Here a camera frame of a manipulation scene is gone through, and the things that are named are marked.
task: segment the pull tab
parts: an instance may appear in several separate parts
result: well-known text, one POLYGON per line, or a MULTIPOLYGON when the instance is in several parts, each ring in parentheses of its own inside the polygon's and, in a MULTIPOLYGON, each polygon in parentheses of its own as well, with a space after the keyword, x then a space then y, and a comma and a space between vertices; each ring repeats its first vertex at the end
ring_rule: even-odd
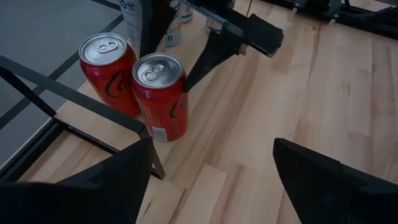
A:
POLYGON ((118 47, 119 47, 119 44, 118 44, 117 42, 115 42, 115 41, 110 41, 110 42, 108 42, 108 43, 100 44, 100 45, 97 47, 97 51, 98 51, 99 53, 101 53, 101 54, 104 54, 104 53, 110 52, 110 51, 112 51, 112 50, 115 50, 115 49, 117 49, 118 47))
POLYGON ((164 71, 164 66, 163 65, 154 65, 150 69, 146 70, 142 76, 144 80, 147 80, 148 82, 153 82, 156 80, 161 74, 163 74, 164 71))

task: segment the can lid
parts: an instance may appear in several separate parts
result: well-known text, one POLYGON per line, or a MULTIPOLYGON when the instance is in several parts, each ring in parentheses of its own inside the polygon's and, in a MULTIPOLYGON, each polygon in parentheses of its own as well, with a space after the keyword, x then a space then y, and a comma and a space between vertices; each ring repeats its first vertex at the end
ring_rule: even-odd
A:
POLYGON ((180 78, 182 67, 173 55, 153 53, 140 58, 132 73, 140 85, 150 89, 161 89, 173 85, 180 78))
POLYGON ((119 34, 100 33, 87 38, 79 47, 80 58, 92 65, 108 65, 121 58, 127 43, 119 34))

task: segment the wooden table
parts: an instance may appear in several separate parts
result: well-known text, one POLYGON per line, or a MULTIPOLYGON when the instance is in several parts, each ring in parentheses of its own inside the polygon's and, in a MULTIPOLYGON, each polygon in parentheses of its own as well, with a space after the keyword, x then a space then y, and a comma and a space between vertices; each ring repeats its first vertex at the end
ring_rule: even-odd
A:
MULTIPOLYGON (((249 0, 237 0, 235 9, 246 14, 248 6, 249 0)), ((299 222, 272 158, 274 138, 398 184, 397 41, 258 0, 250 13, 284 30, 282 48, 272 59, 249 48, 192 89, 187 133, 174 142, 155 141, 167 176, 151 177, 139 223, 299 222)), ((187 71, 207 38, 206 19, 194 17, 183 25, 182 44, 168 49, 187 71)), ((80 91, 98 100, 89 84, 80 91)), ((118 149, 139 139, 71 102, 58 117, 118 149)), ((21 180, 56 182, 107 157, 63 133, 21 180)))

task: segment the red soda can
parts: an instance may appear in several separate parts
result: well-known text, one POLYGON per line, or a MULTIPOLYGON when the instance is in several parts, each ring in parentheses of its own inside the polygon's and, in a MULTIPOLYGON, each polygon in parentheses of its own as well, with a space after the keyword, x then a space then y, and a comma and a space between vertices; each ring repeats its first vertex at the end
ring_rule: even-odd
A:
POLYGON ((123 37, 114 33, 92 35, 80 45, 79 56, 81 69, 103 102, 133 118, 139 115, 131 90, 137 58, 123 37))
POLYGON ((152 137, 174 141, 188 128, 187 73, 177 58, 153 53, 140 58, 132 75, 132 88, 152 137))

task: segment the wood grain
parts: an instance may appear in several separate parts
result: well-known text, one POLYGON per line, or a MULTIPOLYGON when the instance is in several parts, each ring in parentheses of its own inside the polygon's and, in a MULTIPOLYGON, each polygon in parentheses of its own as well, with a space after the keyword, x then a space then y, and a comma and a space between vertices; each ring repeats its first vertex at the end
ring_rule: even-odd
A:
MULTIPOLYGON (((235 10, 246 15, 248 6, 237 0, 235 10)), ((300 223, 275 168, 274 138, 398 184, 397 41, 259 0, 251 13, 282 28, 284 44, 274 58, 248 48, 191 90, 188 131, 155 141, 167 176, 150 178, 138 223, 300 223)), ((206 44, 205 22, 195 13, 183 42, 167 49, 188 72, 206 44)), ((90 85, 80 91, 99 100, 90 85)), ((71 102, 58 117, 118 149, 138 140, 71 102)), ((56 182, 108 156, 63 133, 21 180, 56 182)))

